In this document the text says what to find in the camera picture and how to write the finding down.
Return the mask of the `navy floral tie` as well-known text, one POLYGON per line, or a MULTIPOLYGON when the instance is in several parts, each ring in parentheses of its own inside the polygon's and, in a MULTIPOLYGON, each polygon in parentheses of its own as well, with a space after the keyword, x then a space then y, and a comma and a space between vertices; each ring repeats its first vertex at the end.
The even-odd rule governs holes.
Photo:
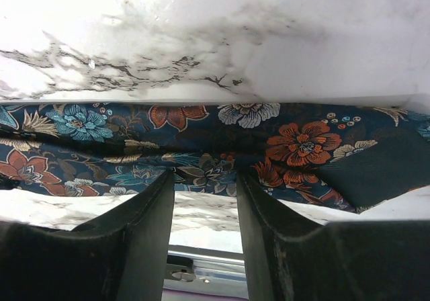
POLYGON ((1 188, 60 197, 144 191, 236 196, 250 175, 270 196, 363 212, 429 185, 429 116, 310 103, 1 107, 1 188))

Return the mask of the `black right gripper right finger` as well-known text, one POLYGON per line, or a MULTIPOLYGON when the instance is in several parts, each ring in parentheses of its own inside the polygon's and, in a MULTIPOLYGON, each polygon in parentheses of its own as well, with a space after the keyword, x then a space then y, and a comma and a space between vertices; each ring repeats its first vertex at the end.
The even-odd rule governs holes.
POLYGON ((429 222, 318 224, 236 179, 250 300, 428 300, 429 222))

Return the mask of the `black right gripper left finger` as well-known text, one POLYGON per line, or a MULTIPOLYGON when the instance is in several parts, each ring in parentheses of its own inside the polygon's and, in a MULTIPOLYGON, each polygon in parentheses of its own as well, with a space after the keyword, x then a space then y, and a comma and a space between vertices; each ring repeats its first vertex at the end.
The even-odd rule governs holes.
POLYGON ((75 229, 1 223, 2 300, 160 300, 173 174, 75 229))

